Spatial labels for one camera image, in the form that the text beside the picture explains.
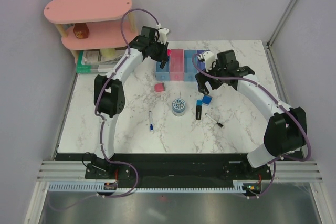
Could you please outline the blue and grey eraser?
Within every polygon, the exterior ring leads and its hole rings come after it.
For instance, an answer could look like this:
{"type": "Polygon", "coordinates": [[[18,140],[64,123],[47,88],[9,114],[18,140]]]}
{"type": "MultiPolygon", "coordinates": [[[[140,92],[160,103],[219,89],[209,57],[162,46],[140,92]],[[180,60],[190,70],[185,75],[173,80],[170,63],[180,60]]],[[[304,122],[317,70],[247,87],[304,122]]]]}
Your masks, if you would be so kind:
{"type": "Polygon", "coordinates": [[[202,98],[202,103],[204,105],[210,105],[212,99],[213,99],[212,96],[210,96],[210,95],[204,95],[203,98],[202,98]]]}

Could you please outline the light blue end drawer box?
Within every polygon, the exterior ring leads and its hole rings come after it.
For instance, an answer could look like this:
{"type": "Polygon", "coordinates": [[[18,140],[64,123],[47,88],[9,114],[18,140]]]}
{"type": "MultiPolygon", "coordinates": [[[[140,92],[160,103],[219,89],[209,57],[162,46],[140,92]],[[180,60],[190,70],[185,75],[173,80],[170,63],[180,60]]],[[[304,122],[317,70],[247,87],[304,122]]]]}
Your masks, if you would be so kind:
{"type": "Polygon", "coordinates": [[[155,69],[155,77],[157,81],[170,81],[170,62],[167,61],[165,63],[164,68],[160,68],[161,63],[157,62],[156,63],[156,69],[155,69]]]}

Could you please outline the pink cap black highlighter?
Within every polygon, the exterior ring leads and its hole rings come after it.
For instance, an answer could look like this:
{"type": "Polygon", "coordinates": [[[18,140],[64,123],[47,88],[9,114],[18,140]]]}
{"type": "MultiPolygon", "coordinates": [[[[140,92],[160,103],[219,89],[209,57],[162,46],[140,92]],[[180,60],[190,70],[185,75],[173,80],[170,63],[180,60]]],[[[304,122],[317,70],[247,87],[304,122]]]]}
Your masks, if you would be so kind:
{"type": "Polygon", "coordinates": [[[165,57],[165,58],[166,58],[166,61],[169,60],[170,55],[171,55],[171,52],[172,52],[172,51],[171,51],[170,49],[167,49],[167,50],[166,50],[166,57],[165,57]]]}

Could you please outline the pink plastic drawer box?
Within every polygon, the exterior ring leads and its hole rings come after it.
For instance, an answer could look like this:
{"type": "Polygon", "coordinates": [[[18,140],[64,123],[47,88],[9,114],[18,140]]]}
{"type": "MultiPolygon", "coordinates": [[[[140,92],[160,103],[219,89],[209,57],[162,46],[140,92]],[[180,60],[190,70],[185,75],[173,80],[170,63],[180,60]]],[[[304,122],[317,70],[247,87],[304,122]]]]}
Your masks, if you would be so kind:
{"type": "Polygon", "coordinates": [[[170,54],[170,79],[183,81],[184,79],[184,50],[172,49],[170,54]]]}

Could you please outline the blue cap black highlighter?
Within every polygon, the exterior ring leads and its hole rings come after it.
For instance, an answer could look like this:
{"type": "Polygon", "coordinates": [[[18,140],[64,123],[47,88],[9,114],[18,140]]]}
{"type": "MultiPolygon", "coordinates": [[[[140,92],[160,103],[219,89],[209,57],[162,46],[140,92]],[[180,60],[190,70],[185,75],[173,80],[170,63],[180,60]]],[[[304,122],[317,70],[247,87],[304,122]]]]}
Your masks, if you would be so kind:
{"type": "Polygon", "coordinates": [[[196,114],[195,118],[196,120],[201,120],[202,118],[202,100],[197,100],[196,101],[196,114]]]}

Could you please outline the purple plastic drawer box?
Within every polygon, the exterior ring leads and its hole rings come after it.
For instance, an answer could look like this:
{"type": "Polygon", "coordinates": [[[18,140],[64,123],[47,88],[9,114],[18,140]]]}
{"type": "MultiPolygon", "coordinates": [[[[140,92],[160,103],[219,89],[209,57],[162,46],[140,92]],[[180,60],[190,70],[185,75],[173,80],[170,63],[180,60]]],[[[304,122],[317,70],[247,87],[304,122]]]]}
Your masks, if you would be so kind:
{"type": "Polygon", "coordinates": [[[198,50],[197,60],[198,67],[203,72],[209,72],[212,68],[212,53],[209,50],[198,50]]]}

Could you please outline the pink and grey eraser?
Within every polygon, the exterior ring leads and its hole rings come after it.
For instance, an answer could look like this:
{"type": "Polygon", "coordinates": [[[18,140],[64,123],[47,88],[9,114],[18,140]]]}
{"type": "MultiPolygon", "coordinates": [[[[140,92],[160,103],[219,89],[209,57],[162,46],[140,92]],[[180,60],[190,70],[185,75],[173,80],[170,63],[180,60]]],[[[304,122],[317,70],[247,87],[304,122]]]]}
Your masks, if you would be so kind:
{"type": "Polygon", "coordinates": [[[157,83],[154,85],[155,92],[164,92],[165,91],[165,85],[163,82],[157,83]]]}

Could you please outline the blue round cleaning gel jar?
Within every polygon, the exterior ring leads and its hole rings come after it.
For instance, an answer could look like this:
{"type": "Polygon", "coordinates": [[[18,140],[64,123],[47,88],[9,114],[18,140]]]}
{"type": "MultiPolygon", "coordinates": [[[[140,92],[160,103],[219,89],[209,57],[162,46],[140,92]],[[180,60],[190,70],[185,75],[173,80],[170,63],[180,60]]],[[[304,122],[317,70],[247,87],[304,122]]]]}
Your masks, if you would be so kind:
{"type": "Polygon", "coordinates": [[[183,99],[177,98],[173,100],[172,112],[175,116],[183,116],[185,110],[186,110],[186,102],[183,99]]]}

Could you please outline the white pen black cap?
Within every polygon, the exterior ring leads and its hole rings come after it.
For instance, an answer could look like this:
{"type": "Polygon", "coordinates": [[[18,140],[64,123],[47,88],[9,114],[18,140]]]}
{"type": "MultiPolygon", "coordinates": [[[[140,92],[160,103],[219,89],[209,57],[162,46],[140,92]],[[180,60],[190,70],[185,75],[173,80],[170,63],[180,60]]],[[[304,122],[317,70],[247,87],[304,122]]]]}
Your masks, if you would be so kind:
{"type": "Polygon", "coordinates": [[[211,119],[217,126],[219,126],[220,128],[223,128],[223,124],[221,124],[219,121],[217,121],[216,119],[214,119],[212,116],[210,116],[208,113],[205,113],[205,115],[211,119]]]}

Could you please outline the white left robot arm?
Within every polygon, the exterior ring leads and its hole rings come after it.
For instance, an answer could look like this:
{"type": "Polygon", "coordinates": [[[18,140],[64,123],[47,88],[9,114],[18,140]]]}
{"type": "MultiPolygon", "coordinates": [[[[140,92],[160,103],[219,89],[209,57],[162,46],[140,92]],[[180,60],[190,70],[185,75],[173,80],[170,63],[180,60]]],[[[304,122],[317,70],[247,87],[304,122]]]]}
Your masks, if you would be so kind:
{"type": "Polygon", "coordinates": [[[111,179],[122,163],[112,161],[115,155],[114,136],[119,114],[125,107],[123,84],[147,57],[159,62],[163,68],[169,60],[167,35],[169,29],[157,25],[144,26],[116,66],[105,75],[97,75],[94,82],[95,115],[100,118],[97,150],[87,164],[86,179],[111,179]]]}

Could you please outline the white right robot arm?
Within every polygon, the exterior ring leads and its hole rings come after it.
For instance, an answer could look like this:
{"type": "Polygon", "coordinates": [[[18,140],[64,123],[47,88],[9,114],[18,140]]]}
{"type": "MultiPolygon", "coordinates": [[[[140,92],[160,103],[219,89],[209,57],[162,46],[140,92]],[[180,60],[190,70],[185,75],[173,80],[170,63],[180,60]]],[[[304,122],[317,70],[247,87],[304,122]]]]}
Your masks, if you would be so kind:
{"type": "Polygon", "coordinates": [[[244,95],[267,121],[263,143],[248,153],[247,162],[240,166],[240,172],[245,178],[254,178],[259,173],[259,167],[287,158],[289,153],[303,146],[307,147],[307,155],[302,161],[310,158],[311,145],[304,109],[293,108],[272,95],[260,83],[251,67],[239,64],[233,50],[217,54],[210,51],[194,54],[192,63],[198,70],[195,78],[200,93],[209,94],[208,84],[212,90],[227,84],[244,95]]]}

